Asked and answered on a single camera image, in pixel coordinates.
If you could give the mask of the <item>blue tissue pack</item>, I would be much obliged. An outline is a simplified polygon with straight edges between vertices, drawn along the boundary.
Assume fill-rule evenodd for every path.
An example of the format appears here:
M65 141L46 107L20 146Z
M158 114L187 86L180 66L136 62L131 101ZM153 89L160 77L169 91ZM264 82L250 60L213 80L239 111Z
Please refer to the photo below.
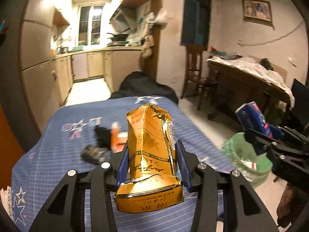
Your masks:
M235 114L245 131L253 129L269 138L283 138L281 129L268 124L256 102L243 104L236 109Z

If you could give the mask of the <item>orange wooden cabinet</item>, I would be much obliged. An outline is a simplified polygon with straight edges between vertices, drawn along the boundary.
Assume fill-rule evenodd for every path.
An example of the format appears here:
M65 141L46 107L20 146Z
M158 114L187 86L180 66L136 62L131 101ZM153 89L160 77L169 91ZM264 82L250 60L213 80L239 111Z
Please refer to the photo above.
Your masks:
M20 144L16 140L3 109L0 109L0 187L11 186L12 168L24 155Z

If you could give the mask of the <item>beige kitchen cabinets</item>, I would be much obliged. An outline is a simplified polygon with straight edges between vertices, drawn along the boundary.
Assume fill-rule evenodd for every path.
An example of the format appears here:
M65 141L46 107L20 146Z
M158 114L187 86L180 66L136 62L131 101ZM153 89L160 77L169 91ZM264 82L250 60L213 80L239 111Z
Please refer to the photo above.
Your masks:
M141 47L116 46L56 55L53 58L63 106L74 82L104 78L111 92L127 75L140 70Z

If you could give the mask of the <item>dark wrapper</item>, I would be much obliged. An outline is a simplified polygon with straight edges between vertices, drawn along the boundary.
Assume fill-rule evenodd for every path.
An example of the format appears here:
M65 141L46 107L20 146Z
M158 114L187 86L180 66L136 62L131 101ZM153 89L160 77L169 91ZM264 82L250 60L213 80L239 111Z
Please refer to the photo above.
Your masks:
M81 151L81 159L83 161L99 165L109 160L112 151L106 148L88 145Z

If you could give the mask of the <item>kitchen window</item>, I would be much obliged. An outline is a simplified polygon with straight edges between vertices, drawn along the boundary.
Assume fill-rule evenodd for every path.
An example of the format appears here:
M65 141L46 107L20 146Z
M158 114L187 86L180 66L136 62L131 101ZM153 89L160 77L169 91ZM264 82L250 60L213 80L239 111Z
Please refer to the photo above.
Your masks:
M79 9L78 46L100 44L103 5L81 6Z

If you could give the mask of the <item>black cloth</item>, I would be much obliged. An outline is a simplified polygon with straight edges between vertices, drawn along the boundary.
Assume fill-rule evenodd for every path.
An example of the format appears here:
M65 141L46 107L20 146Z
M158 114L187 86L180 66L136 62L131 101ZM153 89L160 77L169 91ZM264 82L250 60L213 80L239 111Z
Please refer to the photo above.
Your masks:
M111 150L112 134L111 130L103 126L96 125L94 127L97 146Z

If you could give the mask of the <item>grey refrigerator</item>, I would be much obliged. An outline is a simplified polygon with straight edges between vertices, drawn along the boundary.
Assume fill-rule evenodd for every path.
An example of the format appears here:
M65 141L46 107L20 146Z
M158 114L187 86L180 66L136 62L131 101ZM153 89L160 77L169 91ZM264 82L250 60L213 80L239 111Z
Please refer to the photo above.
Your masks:
M1 105L24 151L61 105L50 49L52 0L1 0Z

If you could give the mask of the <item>wooden dining table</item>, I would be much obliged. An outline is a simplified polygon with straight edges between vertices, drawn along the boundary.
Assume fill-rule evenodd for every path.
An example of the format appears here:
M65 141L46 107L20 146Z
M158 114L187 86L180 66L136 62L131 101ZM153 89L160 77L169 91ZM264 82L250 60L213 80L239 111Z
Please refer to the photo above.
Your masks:
M207 61L208 78L217 85L216 94L212 96L214 111L207 115L209 120L220 113L237 121L235 110L255 101L264 115L267 115L279 102L291 106L290 95L273 83L250 74L244 70L211 59Z

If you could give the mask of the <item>framed picture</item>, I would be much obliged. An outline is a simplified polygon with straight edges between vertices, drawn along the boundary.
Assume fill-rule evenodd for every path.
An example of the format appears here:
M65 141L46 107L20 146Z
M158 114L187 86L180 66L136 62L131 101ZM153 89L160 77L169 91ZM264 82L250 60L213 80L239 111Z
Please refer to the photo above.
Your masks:
M242 0L243 21L274 27L271 5L263 0Z

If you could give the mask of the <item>white cloth on table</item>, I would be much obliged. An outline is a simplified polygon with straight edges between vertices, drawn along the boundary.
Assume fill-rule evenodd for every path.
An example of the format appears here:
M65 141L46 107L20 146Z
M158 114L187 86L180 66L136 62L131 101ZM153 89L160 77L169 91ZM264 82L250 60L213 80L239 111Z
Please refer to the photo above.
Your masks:
M236 60L224 60L220 57L214 56L212 58L208 58L206 61L212 61L215 63L223 64L225 66L239 69L245 73L253 75L254 77L261 78L268 84L275 85L276 87L282 89L289 96L289 109L291 110L295 106L295 97L293 96L291 89L286 86L283 77L276 71L266 69L254 58L244 57Z

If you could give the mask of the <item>black wok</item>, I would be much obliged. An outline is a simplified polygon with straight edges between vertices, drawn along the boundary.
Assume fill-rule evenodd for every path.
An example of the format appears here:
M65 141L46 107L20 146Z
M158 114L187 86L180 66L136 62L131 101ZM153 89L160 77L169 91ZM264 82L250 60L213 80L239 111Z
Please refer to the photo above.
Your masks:
M128 38L128 34L112 34L112 33L107 33L110 36L110 40L111 41L126 41L126 39Z

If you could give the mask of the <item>black bag on floor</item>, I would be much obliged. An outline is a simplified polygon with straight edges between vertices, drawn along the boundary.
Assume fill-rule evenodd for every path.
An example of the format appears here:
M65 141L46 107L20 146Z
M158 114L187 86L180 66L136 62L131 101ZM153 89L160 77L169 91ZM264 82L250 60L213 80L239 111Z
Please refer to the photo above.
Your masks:
M130 96L162 96L178 104L179 100L175 91L155 80L142 72L135 71L130 73L121 82L119 90L111 94L110 99L130 97Z

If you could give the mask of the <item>hanging white plastic bag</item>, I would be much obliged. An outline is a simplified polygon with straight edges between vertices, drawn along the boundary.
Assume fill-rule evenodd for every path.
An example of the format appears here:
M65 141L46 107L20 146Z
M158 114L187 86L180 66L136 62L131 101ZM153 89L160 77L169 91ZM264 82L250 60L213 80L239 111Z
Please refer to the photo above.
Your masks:
M155 17L154 23L158 25L166 25L168 23L168 11L165 8L161 8L159 10Z

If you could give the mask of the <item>orange white paper box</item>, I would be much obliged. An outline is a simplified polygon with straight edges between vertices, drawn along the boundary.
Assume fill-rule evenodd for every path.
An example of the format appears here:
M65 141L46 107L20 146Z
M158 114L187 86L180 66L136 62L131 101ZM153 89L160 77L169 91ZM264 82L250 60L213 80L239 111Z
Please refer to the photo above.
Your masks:
M119 122L113 122L111 128L111 150L113 153L121 152L127 142L128 132L120 132Z

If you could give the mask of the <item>gold cigarette carton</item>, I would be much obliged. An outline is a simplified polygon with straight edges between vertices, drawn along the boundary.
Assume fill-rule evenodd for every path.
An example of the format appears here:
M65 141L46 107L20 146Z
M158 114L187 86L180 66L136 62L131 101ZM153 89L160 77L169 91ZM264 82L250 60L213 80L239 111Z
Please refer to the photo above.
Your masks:
M127 113L130 180L115 196L124 213L158 211L184 201L183 183L177 177L177 153L171 115L144 104Z

